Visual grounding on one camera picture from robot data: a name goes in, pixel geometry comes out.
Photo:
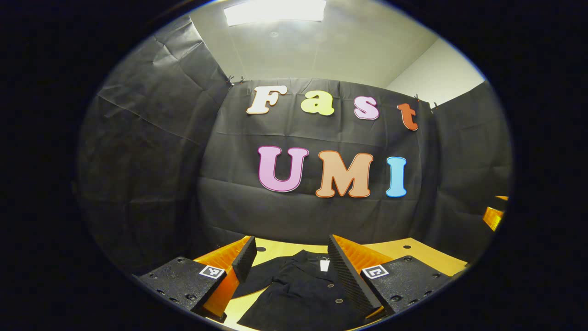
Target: white tag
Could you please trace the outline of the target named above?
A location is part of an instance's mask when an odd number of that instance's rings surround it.
[[[320,261],[320,270],[322,272],[325,272],[325,271],[329,270],[329,262],[330,261],[327,261],[327,260],[321,260]]]

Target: black garment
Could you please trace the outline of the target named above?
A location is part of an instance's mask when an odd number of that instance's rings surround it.
[[[335,268],[320,270],[319,261],[327,258],[301,250],[252,267],[233,297],[269,287],[237,323],[260,331],[343,331],[367,323],[347,299]]]

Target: table surface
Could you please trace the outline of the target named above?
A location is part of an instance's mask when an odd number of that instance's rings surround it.
[[[257,247],[264,247],[266,250],[257,252],[255,260],[253,261],[254,266],[276,257],[293,256],[301,250],[311,251],[313,253],[327,253],[327,245],[322,246],[282,243],[279,241],[262,239],[258,237],[255,237],[255,243]],[[448,276],[453,276],[454,274],[465,269],[465,265],[467,263],[447,254],[441,253],[440,251],[435,250],[412,238],[387,241],[385,243],[366,244],[364,246],[385,254],[392,259],[398,259],[406,255],[411,255],[428,266]],[[255,329],[251,329],[250,327],[239,325],[237,324],[237,321],[253,305],[255,300],[257,300],[259,295],[265,291],[265,289],[248,294],[246,296],[232,299],[225,309],[227,317],[222,325],[238,331],[257,331]]]

